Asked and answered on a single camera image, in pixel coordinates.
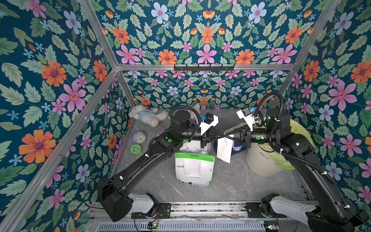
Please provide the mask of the front green white bag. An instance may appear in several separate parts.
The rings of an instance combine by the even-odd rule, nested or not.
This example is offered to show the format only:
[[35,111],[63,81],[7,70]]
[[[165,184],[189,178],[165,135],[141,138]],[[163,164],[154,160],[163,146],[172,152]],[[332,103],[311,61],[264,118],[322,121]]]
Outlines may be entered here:
[[175,153],[177,181],[186,185],[210,186],[215,157],[205,154]]

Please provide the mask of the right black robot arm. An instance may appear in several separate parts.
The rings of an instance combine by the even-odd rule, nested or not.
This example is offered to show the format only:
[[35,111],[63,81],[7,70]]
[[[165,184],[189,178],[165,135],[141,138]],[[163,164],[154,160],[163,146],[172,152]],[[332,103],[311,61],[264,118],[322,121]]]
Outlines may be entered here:
[[260,112],[262,104],[256,109],[245,108],[237,115],[246,125],[226,134],[239,134],[234,140],[245,148],[252,143],[268,143],[274,152],[282,155],[299,172],[318,204],[304,205],[271,193],[261,200],[263,216],[285,215],[303,224],[313,232],[353,232],[357,226],[366,224],[369,214],[356,207],[341,193],[330,173],[323,168],[315,148],[302,134],[291,132],[290,116],[284,110],[285,101],[278,92],[270,96],[279,99],[279,108],[269,109],[265,115]]

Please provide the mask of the right blue white bag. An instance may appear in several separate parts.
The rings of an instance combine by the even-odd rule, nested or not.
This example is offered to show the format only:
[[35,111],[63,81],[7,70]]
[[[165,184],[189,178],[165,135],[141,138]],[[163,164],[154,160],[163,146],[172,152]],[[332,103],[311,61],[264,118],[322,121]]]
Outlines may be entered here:
[[[224,131],[224,133],[232,132],[245,125],[246,125],[245,123],[240,123],[234,127],[228,128],[227,130]],[[221,139],[221,140],[222,140],[223,147],[227,147],[228,151],[231,152],[232,156],[246,150],[246,148],[244,148],[244,146],[238,142],[235,142],[232,140],[225,141],[225,139]]]

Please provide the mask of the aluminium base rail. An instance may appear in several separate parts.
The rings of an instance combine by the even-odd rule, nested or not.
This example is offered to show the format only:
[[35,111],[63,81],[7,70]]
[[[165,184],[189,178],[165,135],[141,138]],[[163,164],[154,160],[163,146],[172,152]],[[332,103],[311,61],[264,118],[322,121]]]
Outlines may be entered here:
[[172,201],[160,202],[160,213],[169,220],[263,220],[294,221],[282,214],[264,217],[260,211],[261,201]]

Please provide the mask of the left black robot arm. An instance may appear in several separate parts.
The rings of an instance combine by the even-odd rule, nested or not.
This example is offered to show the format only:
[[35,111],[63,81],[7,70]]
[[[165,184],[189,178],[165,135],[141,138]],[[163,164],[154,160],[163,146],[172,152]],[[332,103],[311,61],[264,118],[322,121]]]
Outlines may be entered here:
[[169,128],[150,140],[141,157],[118,174],[98,181],[98,202],[113,222],[135,213],[150,218],[158,216],[158,200],[150,193],[132,193],[136,185],[156,166],[177,153],[184,141],[199,141],[204,147],[225,138],[225,134],[212,125],[216,121],[212,114],[202,118],[192,107],[177,106],[170,111],[169,117]]

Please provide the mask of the white blue plush bear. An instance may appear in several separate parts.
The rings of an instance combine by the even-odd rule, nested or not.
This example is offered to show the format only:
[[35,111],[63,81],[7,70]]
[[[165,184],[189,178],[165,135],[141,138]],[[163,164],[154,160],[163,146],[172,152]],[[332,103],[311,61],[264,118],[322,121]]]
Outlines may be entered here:
[[154,128],[157,127],[161,121],[168,118],[168,113],[166,111],[161,111],[159,113],[157,108],[147,109],[143,105],[136,105],[131,109],[128,116]]

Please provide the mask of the bag white receipt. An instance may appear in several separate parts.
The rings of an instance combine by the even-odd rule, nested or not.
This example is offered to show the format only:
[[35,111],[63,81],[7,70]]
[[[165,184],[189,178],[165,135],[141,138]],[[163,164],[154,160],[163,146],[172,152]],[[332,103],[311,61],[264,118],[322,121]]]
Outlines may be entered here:
[[222,140],[218,139],[217,140],[217,152],[216,156],[218,159],[226,162],[226,163],[231,163],[231,152],[228,151],[227,147],[223,147],[222,145]]

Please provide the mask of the white trash bin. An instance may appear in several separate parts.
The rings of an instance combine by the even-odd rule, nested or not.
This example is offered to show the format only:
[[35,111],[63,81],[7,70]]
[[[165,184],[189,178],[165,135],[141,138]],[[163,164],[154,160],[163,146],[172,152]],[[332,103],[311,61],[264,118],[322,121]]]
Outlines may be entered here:
[[252,144],[251,148],[246,150],[246,163],[259,176],[273,177],[284,171],[284,168],[277,166],[269,154],[271,153],[264,151],[259,144]]

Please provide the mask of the green white bag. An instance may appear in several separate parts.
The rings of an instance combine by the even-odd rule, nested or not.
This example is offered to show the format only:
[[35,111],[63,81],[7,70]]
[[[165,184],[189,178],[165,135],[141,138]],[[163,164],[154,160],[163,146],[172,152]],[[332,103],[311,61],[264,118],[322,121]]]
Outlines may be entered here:
[[193,153],[193,154],[205,154],[208,155],[211,150],[211,144],[208,143],[205,147],[201,148],[200,141],[191,141],[188,140],[183,142],[180,152],[182,153]]
[[205,154],[175,153],[177,181],[186,185],[210,186],[215,157]]

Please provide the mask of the black wall hook rail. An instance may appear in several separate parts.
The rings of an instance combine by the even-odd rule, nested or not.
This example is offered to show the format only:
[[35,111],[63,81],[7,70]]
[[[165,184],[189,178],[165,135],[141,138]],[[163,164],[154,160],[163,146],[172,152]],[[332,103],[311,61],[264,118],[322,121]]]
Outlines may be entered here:
[[235,65],[174,65],[174,71],[190,71],[190,72],[198,72],[198,71],[211,71],[211,72],[221,72],[221,71],[233,71],[235,69]]

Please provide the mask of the middle green white bag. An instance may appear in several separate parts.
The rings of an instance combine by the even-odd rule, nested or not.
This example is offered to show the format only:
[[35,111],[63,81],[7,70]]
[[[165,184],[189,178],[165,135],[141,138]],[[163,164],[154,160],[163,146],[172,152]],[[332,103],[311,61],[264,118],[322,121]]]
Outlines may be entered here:
[[182,153],[193,153],[193,154],[205,154],[208,155],[211,150],[211,144],[208,143],[205,147],[201,148],[200,141],[191,141],[188,140],[183,142],[180,152]]

